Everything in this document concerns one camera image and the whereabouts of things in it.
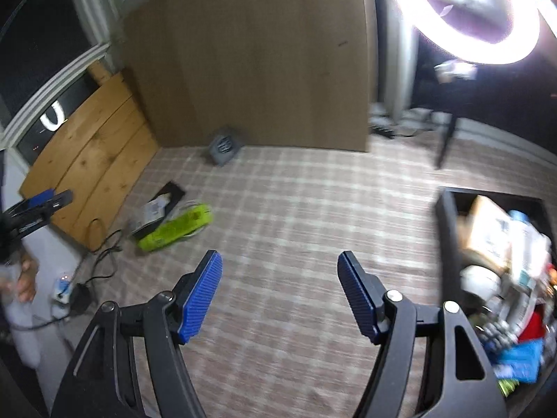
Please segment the green item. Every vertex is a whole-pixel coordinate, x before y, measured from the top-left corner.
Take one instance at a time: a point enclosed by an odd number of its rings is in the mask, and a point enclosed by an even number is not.
[[[519,381],[515,379],[501,379],[499,380],[499,388],[505,397],[511,394],[518,386]]]
[[[194,235],[199,229],[213,221],[213,213],[206,204],[199,204],[187,209],[182,215],[161,224],[151,234],[138,241],[143,251],[153,251],[170,245],[176,240]]]

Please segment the blue packet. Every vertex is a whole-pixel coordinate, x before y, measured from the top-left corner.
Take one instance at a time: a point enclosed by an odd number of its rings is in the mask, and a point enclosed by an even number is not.
[[[498,379],[516,379],[533,384],[538,379],[540,358],[544,350],[543,338],[520,343],[503,350],[495,359],[493,370]]]

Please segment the checkered cloth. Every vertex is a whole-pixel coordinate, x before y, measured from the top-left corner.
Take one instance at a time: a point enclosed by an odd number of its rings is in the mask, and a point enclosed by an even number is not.
[[[350,417],[377,348],[358,331],[336,276],[343,250],[352,250],[388,289],[436,304],[432,205],[439,187],[538,196],[553,221],[557,216],[552,169],[455,140],[436,171],[437,143],[426,133],[372,138],[369,153],[246,147],[222,168],[207,164],[198,148],[161,149],[116,226],[169,180],[187,191],[186,199],[208,203],[214,222],[144,256],[127,242],[116,276],[99,282],[101,298],[147,301],[216,249],[223,278],[200,334],[182,350],[207,416]],[[154,405],[144,347],[136,352],[143,397]],[[413,414],[423,358],[424,343],[416,340],[401,416]]]

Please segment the open black box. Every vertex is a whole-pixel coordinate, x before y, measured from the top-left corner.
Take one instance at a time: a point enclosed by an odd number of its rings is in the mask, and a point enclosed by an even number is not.
[[[467,214],[478,195],[491,199],[506,212],[515,209],[525,213],[532,225],[551,239],[551,251],[555,253],[555,238],[551,230],[548,212],[541,199],[509,193],[445,187],[439,193],[439,198],[435,203],[441,253],[442,303],[446,300],[453,300],[463,306],[464,292],[460,288],[460,271],[466,266],[462,265],[463,261],[458,249],[457,216]],[[552,263],[557,265],[554,254],[551,255],[551,258]],[[548,385],[557,385],[557,372],[554,368],[555,362],[540,372],[537,383],[518,386],[507,399],[509,417],[544,416],[539,414],[542,410],[540,408],[545,407],[547,401],[552,397],[552,388],[549,388]]]

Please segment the red object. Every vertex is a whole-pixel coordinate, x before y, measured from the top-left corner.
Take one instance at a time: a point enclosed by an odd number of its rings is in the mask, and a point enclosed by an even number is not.
[[[543,338],[545,336],[544,328],[544,307],[542,305],[536,306],[534,313],[530,318],[530,322],[519,336],[519,343],[529,341],[531,339]]]

